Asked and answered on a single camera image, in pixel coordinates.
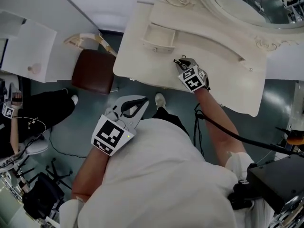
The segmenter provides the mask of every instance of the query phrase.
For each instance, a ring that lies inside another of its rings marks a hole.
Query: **white cabinet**
[[[0,11],[0,38],[16,38],[23,18],[6,11]]]
[[[0,0],[0,11],[27,20],[17,37],[9,38],[1,69],[40,82],[70,80],[80,51],[64,40],[78,33],[99,33],[68,0]]]

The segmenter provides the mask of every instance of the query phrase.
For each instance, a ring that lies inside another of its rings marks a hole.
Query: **black pants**
[[[58,90],[24,98],[23,109],[19,110],[18,115],[37,118],[49,129],[71,115],[74,108],[74,102],[67,92]],[[18,128],[20,143],[42,133],[45,129],[42,123],[37,121],[32,123],[31,120],[25,118],[18,120]]]
[[[167,122],[170,122],[170,123],[178,126],[179,128],[181,128],[189,136],[187,130],[181,124],[179,117],[169,114],[163,107],[158,108],[156,114],[152,118],[163,119]]]

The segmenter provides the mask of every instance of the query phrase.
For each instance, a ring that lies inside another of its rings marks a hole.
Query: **cable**
[[[258,142],[258,141],[254,141],[254,140],[250,140],[250,139],[247,139],[247,138],[243,138],[243,137],[239,136],[238,134],[235,134],[235,133],[229,131],[228,129],[224,128],[223,126],[219,125],[217,122],[215,122],[212,119],[210,119],[209,117],[207,117],[201,110],[197,110],[197,108],[198,108],[199,105],[200,104],[197,104],[196,107],[194,108],[194,111],[195,111],[195,121],[198,121],[198,119],[205,119],[206,121],[210,122],[211,124],[213,124],[214,126],[216,126],[217,128],[219,128],[224,133],[230,135],[231,137],[233,137],[233,138],[235,138],[235,139],[237,139],[237,140],[239,140],[241,142],[248,143],[248,144],[251,144],[251,145],[255,145],[255,146],[258,146],[258,147],[262,147],[264,149],[272,150],[272,151],[283,153],[283,154],[288,154],[288,155],[293,154],[292,151],[288,151],[288,150],[286,150],[286,149],[284,149],[282,147],[278,147],[278,146],[273,145],[273,144],[270,145],[270,144],[266,144],[266,143],[262,143],[262,142]]]
[[[40,122],[40,123],[42,123],[42,124],[44,125],[44,131],[43,131],[37,138],[32,139],[31,141],[29,141],[28,144],[25,146],[24,150],[19,154],[19,156],[18,156],[16,159],[11,160],[10,162],[5,163],[3,166],[1,166],[1,168],[7,167],[8,165],[12,164],[13,162],[19,160],[19,159],[23,156],[25,150],[26,150],[32,143],[34,143],[35,141],[37,141],[37,140],[46,132],[46,130],[47,130],[47,126],[46,126],[42,121],[40,121],[40,120],[38,120],[38,119],[34,119],[34,118],[31,118],[31,117],[23,117],[23,116],[13,116],[13,118],[26,118],[26,119],[31,119],[31,120],[34,120],[34,121],[38,121],[38,122]]]
[[[53,148],[57,153],[59,153],[59,154],[63,154],[63,155],[66,155],[66,156],[77,157],[77,158],[80,158],[80,159],[86,159],[85,156],[79,156],[79,155],[76,155],[76,154],[67,154],[67,153],[63,153],[63,152],[60,152],[59,150],[57,150],[57,149],[54,147],[54,145],[53,145],[53,143],[52,143],[52,141],[51,141],[51,134],[49,135],[49,142],[51,143],[52,148]]]
[[[194,124],[194,135],[193,135],[193,144],[194,144],[194,146],[196,145],[196,129],[198,129],[198,131],[199,131],[200,153],[205,158],[205,153],[204,153],[204,151],[203,151],[203,149],[201,147],[202,135],[201,135],[201,131],[200,131],[199,119],[197,117],[195,118],[195,124]]]
[[[257,164],[258,164],[260,161],[262,161],[263,159],[265,159],[271,152],[272,152],[272,150],[269,151],[262,159],[260,159],[260,160],[257,162]]]

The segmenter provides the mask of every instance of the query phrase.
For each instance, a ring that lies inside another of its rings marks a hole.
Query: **black chair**
[[[64,192],[59,188],[59,184],[63,184],[70,189],[61,179],[70,176],[72,172],[68,175],[58,176],[56,168],[54,166],[54,158],[51,162],[53,173],[46,167],[46,171],[53,177],[51,179],[44,173],[39,173],[34,178],[32,178],[29,183],[34,181],[38,177],[38,180],[35,183],[33,189],[24,194],[22,197],[23,208],[24,210],[33,218],[33,219],[45,219],[50,215],[53,206],[57,203],[57,210],[59,206],[63,203]]]

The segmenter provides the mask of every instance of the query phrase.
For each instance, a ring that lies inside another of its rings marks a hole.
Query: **wrist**
[[[19,109],[14,109],[13,116],[18,116],[18,110],[19,110]]]
[[[204,94],[208,94],[208,93],[209,93],[208,89],[206,89],[204,87],[199,88],[196,91],[194,91],[194,94],[195,94],[196,97],[199,96],[199,95],[204,95]]]
[[[92,146],[91,152],[97,158],[109,159],[110,156],[98,149],[96,146]]]

